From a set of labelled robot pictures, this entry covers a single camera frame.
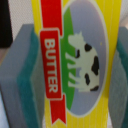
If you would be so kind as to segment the gripper grey left finger with green pad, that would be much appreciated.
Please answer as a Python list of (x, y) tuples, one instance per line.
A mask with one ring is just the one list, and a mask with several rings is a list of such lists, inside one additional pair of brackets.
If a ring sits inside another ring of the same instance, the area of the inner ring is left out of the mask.
[(33, 24), (21, 27), (0, 65), (0, 91), (10, 128), (42, 128), (42, 56)]

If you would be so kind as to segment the gripper grey right finger with green pad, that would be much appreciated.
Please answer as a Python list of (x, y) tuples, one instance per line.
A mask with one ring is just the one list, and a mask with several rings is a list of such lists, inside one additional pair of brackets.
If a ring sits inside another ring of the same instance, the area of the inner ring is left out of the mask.
[(128, 128), (128, 29), (119, 28), (109, 92), (113, 128)]

